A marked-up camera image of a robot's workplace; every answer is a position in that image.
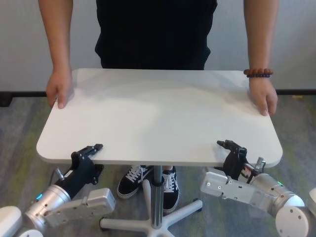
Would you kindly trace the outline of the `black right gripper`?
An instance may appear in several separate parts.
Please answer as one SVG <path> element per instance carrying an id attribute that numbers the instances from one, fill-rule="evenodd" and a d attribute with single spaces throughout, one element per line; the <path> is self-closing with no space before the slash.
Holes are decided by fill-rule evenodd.
<path id="1" fill-rule="evenodd" d="M 241 147 L 232 140 L 218 140 L 217 144 L 230 151 L 223 165 L 224 173 L 227 176 L 230 176 L 232 179 L 238 179 L 241 171 L 244 169 L 245 164 L 247 163 L 247 149 Z"/>

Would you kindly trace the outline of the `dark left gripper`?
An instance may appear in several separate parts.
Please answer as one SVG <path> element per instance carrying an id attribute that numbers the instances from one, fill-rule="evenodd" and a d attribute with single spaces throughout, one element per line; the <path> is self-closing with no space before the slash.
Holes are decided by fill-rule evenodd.
<path id="1" fill-rule="evenodd" d="M 95 144 L 73 152 L 72 165 L 64 174 L 64 180 L 58 180 L 54 185 L 62 188 L 70 199 L 73 199 L 86 184 L 98 182 L 104 165 L 94 164 L 90 156 L 95 155 L 102 148 L 103 144 Z"/>

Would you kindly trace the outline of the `person's left hand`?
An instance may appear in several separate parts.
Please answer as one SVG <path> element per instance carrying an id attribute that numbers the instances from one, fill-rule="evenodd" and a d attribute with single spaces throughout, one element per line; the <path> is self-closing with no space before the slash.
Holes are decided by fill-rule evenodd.
<path id="1" fill-rule="evenodd" d="M 251 78 L 249 90 L 261 115 L 272 116 L 277 110 L 277 93 L 269 78 Z"/>

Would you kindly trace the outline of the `person's right hand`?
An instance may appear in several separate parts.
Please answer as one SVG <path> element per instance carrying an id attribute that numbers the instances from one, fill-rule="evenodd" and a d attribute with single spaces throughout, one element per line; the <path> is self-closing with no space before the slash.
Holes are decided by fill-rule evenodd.
<path id="1" fill-rule="evenodd" d="M 54 68 L 46 86 L 46 96 L 50 107 L 57 102 L 57 107 L 63 109 L 67 104 L 71 87 L 71 68 Z"/>

